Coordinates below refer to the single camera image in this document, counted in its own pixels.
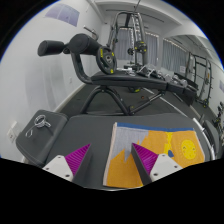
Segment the dumbbell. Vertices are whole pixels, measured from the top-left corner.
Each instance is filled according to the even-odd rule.
[[[172,80],[172,77],[169,74],[163,74],[162,72],[158,72],[158,75],[166,82],[170,82]]]
[[[172,80],[176,84],[181,84],[184,88],[188,87],[187,80],[179,79],[179,77],[177,75],[173,75]]]

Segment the weight bench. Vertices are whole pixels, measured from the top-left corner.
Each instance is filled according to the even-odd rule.
[[[181,85],[158,80],[154,77],[142,77],[140,75],[130,76],[125,71],[116,70],[116,58],[114,53],[107,47],[102,47],[97,41],[92,39],[86,34],[75,35],[68,44],[64,45],[59,41],[43,41],[38,48],[39,56],[46,56],[52,54],[59,54],[61,52],[69,52],[72,57],[74,68],[77,77],[88,85],[98,85],[89,95],[84,103],[80,114],[88,114],[87,109],[98,93],[109,94],[117,103],[122,113],[113,113],[113,115],[126,115],[131,116],[136,112],[144,109],[151,104],[152,101],[163,96],[166,91],[171,91],[177,94],[183,94],[188,97],[194,98],[196,90],[188,87],[184,88]],[[99,68],[103,71],[97,72],[92,77],[85,74],[80,55],[94,55]],[[122,87],[142,87],[157,89],[157,95],[152,96],[140,106],[131,109],[125,105],[125,102],[120,95],[111,89],[109,86],[122,86]]]
[[[34,128],[30,138],[25,135],[39,115],[45,115],[51,127]],[[84,188],[113,189],[103,186],[103,175],[110,150],[113,124],[115,122],[132,123],[150,127],[186,128],[191,127],[197,133],[205,154],[205,162],[212,160],[207,140],[200,127],[192,119],[181,114],[158,114],[148,116],[91,116],[78,115],[70,119],[61,113],[39,110],[16,139],[18,150],[27,158],[29,164],[43,168],[57,155],[66,156],[76,149],[91,144],[92,157],[82,182],[73,183]],[[217,131],[206,121],[206,130],[218,153]]]

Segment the window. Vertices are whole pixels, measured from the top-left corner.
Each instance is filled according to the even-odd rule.
[[[181,66],[186,66],[187,52],[171,41],[163,40],[162,67],[169,71],[181,73]]]

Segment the handle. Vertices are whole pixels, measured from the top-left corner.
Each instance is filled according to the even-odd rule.
[[[44,40],[40,43],[37,54],[42,56],[47,55],[55,55],[60,54],[65,48],[65,45],[61,41],[54,41],[54,40]]]

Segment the weight plate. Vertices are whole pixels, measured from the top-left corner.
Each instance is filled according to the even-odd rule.
[[[117,59],[108,47],[99,47],[96,54],[96,62],[100,70],[105,74],[113,74],[117,69]]]

